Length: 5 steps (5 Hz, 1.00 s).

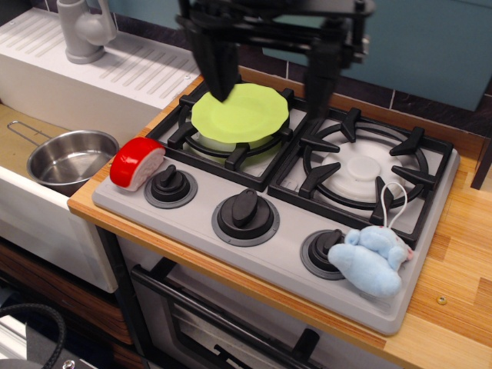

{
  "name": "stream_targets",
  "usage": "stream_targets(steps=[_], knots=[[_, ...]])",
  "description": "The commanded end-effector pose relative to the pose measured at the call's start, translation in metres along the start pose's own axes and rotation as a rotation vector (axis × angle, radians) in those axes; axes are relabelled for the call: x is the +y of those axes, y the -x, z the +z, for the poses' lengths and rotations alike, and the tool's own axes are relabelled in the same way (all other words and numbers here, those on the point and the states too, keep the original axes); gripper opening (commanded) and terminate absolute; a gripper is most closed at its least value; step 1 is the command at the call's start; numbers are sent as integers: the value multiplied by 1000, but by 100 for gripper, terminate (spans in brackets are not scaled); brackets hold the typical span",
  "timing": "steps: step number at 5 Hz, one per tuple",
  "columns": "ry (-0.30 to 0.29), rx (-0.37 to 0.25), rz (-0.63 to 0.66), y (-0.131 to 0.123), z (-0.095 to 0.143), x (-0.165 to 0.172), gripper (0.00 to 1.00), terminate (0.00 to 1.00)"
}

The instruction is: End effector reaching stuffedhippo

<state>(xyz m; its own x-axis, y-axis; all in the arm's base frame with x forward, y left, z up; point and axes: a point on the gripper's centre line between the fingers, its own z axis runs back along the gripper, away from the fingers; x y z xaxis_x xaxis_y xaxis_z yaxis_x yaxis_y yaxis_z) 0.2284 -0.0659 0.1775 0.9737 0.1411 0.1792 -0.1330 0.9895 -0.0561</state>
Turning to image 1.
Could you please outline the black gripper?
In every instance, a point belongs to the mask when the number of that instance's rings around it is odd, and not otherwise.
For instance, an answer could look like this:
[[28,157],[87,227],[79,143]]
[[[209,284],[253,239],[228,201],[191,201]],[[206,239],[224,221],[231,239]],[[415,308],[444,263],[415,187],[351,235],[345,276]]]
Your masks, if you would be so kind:
[[238,80],[238,46],[307,57],[307,116],[323,118],[342,68],[363,61],[373,1],[181,1],[176,16],[209,92],[220,102]]

